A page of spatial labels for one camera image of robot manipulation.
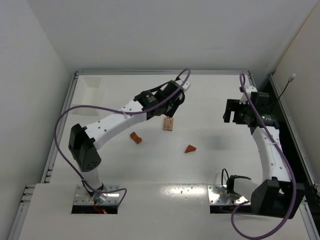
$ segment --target orange wooden block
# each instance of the orange wooden block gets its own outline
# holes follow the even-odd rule
[[[194,152],[197,148],[194,146],[189,145],[186,150],[185,150],[185,154],[190,153],[190,152]]]
[[[132,140],[136,143],[136,144],[139,144],[142,142],[142,138],[139,137],[135,132],[132,132],[130,134],[130,137],[132,138]]]

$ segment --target white wall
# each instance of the white wall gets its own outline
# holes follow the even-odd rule
[[[25,0],[0,7],[0,239],[26,184],[41,180],[71,74]]]
[[[28,0],[78,69],[231,69],[261,83],[318,0]]]
[[[296,74],[282,95],[306,150],[317,183],[320,183],[320,3],[294,39],[276,68],[278,91]]]

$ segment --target small wooden piece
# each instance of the small wooden piece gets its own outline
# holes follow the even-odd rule
[[[166,116],[163,121],[163,130],[172,131],[174,128],[174,118]]]
[[[130,134],[130,137],[132,138],[132,140],[136,143],[136,144],[139,144],[142,142],[142,138],[139,137],[135,132],[132,132]]]
[[[185,154],[190,153],[190,152],[194,152],[197,148],[194,146],[189,145],[186,150],[185,150]]]

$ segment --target metal mounting plate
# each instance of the metal mounting plate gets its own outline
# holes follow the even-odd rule
[[[238,205],[247,201],[243,196],[227,194],[227,190],[220,184],[208,185],[207,187],[210,206]]]
[[[108,191],[116,190],[119,188],[118,185],[105,185],[104,186]],[[119,202],[119,193],[109,193],[107,195],[107,199],[104,203],[99,203],[99,206],[117,206]],[[90,197],[87,190],[82,185],[77,185],[75,189],[74,199],[73,199],[74,206],[93,206],[94,201],[93,198]]]

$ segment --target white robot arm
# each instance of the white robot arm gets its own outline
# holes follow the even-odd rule
[[[277,144],[281,148],[279,124],[276,117],[269,114],[269,94],[257,92],[253,86],[246,87],[246,92],[276,143],[270,140],[266,130],[260,125],[245,94],[240,100],[227,100],[224,122],[229,123],[231,112],[234,112],[233,122],[250,128],[259,151],[263,175],[260,185],[247,176],[231,175],[226,184],[227,193],[244,196],[250,201],[251,210],[256,215],[283,218],[292,197],[292,180],[285,162],[275,147]],[[304,185],[297,183],[296,200],[290,219],[295,215],[304,194]]]
[[[171,80],[161,86],[143,91],[123,106],[119,110],[120,113],[113,113],[84,127],[76,124],[71,128],[68,148],[89,186],[94,190],[104,189],[97,169],[101,163],[97,151],[111,138],[135,124],[162,114],[173,117],[178,107],[184,102],[185,92],[190,87],[190,83],[185,82],[177,94],[166,103],[162,105],[159,105],[159,103],[174,94],[182,83],[179,79]],[[148,111],[148,109],[154,107],[156,107],[154,110]],[[85,187],[93,195],[93,190]]]

